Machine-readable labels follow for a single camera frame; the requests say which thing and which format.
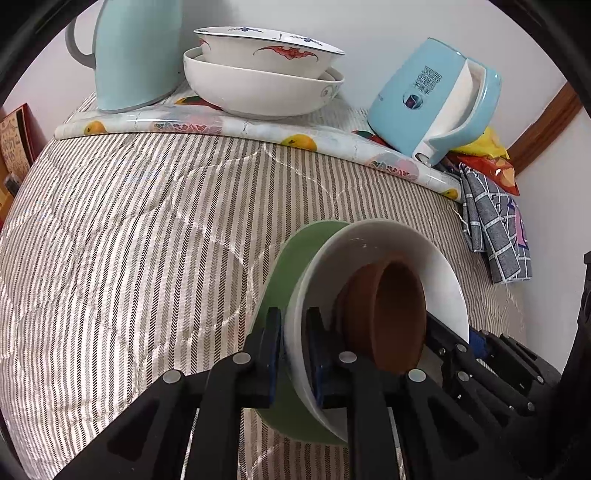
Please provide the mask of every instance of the fruit-patterned vinyl mat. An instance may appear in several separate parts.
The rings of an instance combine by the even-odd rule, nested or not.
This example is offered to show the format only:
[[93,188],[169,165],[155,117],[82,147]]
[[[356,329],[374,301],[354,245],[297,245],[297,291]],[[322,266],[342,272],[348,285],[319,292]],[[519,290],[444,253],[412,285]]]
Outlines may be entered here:
[[157,105],[125,113],[101,113],[96,108],[74,113],[57,127],[55,136],[63,140],[84,135],[162,132],[249,138],[376,168],[462,202],[458,179],[390,148],[372,132],[366,117],[366,110],[355,109],[337,97],[307,115],[273,121],[251,120],[206,102],[185,83]]

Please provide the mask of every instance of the mattress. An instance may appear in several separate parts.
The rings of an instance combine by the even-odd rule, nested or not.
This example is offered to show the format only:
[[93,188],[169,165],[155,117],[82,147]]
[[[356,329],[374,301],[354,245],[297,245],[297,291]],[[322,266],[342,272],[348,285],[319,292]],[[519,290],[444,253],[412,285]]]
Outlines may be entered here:
[[[471,324],[524,340],[520,302],[467,249],[456,204],[423,187],[232,137],[52,140],[0,233],[0,408],[27,474],[52,478],[166,370],[239,350],[282,243],[331,218],[420,231]],[[292,441],[253,410],[238,458],[241,479],[349,476],[345,448]]]

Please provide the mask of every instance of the terracotta pot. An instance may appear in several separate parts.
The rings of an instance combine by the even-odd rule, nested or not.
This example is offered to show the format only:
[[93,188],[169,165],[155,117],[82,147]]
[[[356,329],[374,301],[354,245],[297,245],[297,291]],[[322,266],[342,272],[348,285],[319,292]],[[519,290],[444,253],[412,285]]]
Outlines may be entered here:
[[347,348],[392,373],[417,366],[427,327],[425,295],[418,275],[401,257],[357,270],[337,301]]

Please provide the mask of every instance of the light blue appliance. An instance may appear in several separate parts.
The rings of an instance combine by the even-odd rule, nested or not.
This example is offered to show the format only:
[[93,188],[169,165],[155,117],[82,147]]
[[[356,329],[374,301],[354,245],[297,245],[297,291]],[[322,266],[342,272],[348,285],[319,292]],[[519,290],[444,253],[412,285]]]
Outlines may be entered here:
[[368,122],[400,153],[435,165],[484,133],[500,93],[497,72],[429,38],[382,89]]
[[66,28],[68,51],[95,70],[98,108],[125,112],[156,103],[183,80],[181,0],[105,0],[96,20],[92,54]]

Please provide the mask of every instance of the green bowl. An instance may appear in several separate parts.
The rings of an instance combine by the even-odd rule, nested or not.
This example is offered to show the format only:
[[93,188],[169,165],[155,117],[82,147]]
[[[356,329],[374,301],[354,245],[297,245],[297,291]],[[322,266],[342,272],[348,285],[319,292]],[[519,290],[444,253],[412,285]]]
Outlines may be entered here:
[[[322,220],[300,228],[282,246],[274,268],[265,284],[265,292],[258,303],[254,327],[263,327],[269,307],[278,307],[285,316],[287,304],[297,281],[322,245],[336,232],[347,226],[340,220]],[[306,409],[297,396],[287,372],[285,352],[281,345],[277,369],[275,401],[271,408],[257,410],[259,416],[272,429],[294,440],[306,443],[345,443],[325,429]]]

